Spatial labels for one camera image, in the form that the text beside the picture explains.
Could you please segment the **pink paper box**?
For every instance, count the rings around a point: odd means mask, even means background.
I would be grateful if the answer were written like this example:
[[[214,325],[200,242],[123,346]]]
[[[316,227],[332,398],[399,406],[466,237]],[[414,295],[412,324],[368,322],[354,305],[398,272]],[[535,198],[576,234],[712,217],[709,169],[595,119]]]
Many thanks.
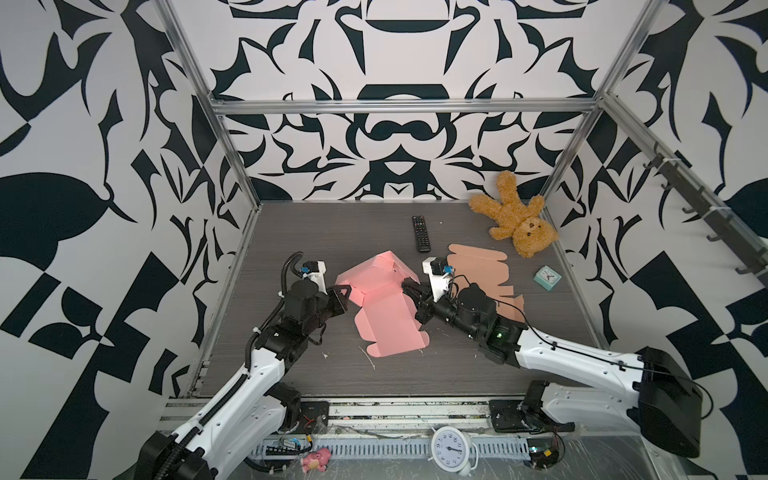
[[[429,335],[415,319],[417,308],[402,289],[403,281],[416,278],[391,251],[337,276],[335,283],[350,286],[350,301],[360,307],[354,321],[360,337],[369,343],[369,356],[382,358],[429,346]]]

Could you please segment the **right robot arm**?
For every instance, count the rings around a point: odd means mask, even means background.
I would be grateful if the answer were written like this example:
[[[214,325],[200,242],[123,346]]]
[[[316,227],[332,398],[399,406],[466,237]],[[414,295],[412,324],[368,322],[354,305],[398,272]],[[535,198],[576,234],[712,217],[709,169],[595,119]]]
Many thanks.
[[[665,351],[646,347],[635,354],[600,350],[549,335],[502,316],[498,301],[476,283],[443,291],[412,279],[402,283],[425,324],[445,321],[475,341],[489,360],[548,372],[593,387],[615,399],[619,415],[636,425],[655,446],[685,458],[701,451],[703,402],[711,396]]]

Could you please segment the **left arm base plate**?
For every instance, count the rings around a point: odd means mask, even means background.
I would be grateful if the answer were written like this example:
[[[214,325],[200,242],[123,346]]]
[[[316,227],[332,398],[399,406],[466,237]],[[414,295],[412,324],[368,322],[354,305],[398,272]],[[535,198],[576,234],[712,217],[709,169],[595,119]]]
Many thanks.
[[[297,435],[319,433],[327,425],[329,415],[327,401],[299,401],[286,409],[285,425]]]

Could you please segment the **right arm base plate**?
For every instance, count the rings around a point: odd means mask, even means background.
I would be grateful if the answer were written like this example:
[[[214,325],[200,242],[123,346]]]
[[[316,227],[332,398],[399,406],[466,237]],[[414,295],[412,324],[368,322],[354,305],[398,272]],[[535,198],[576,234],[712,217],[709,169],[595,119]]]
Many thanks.
[[[525,401],[491,400],[488,403],[491,426],[496,433],[530,434],[570,433],[573,422],[559,423]]]

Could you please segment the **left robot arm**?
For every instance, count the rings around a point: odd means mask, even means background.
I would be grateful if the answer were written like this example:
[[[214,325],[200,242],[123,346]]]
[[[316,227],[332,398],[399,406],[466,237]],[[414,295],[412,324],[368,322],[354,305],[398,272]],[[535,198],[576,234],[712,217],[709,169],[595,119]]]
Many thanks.
[[[135,464],[137,479],[226,479],[270,434],[297,426],[301,395],[282,379],[329,319],[348,309],[351,288],[327,286],[322,261],[296,252],[280,274],[281,298],[246,342],[244,364],[171,434],[154,433]]]

